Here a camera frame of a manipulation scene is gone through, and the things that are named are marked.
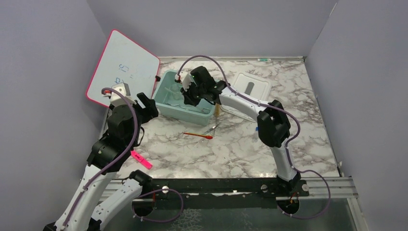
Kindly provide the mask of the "red plastic dropper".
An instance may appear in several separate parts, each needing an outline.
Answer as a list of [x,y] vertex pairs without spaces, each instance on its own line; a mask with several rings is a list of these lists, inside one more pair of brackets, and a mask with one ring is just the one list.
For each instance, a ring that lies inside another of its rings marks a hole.
[[190,135],[190,136],[201,137],[201,138],[205,138],[205,139],[208,139],[208,140],[213,139],[213,136],[211,136],[211,135],[188,133],[188,132],[184,132],[183,134],[184,134],[184,135]]

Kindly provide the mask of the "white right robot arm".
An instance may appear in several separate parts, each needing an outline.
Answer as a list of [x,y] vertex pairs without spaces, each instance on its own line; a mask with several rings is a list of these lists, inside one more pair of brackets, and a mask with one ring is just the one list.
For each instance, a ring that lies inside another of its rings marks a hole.
[[295,170],[286,142],[290,122],[282,104],[257,100],[235,90],[225,80],[215,81],[204,66],[191,72],[179,72],[175,78],[182,84],[184,103],[197,106],[201,100],[232,107],[252,118],[258,127],[259,139],[271,149],[277,166],[278,191],[285,196],[297,189],[300,173]]

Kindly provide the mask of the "small clear glass jar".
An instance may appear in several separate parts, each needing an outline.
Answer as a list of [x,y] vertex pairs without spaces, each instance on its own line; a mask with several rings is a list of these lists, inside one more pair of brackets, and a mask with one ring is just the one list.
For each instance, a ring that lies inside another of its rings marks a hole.
[[172,97],[173,97],[174,100],[181,100],[182,99],[182,93],[181,93],[180,89],[181,89],[181,85],[177,84],[177,83],[173,84],[170,87],[170,90],[172,92]]

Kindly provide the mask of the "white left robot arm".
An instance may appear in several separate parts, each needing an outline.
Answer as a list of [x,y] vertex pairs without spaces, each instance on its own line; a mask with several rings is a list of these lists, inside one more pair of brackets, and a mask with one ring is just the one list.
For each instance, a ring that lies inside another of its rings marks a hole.
[[44,227],[45,231],[102,231],[132,199],[151,193],[152,178],[136,170],[120,190],[100,202],[131,151],[140,145],[142,124],[158,117],[155,101],[143,92],[137,94],[136,101],[118,90],[103,92],[109,96],[112,110],[107,118],[107,130],[92,146],[84,175],[68,207],[57,221]]

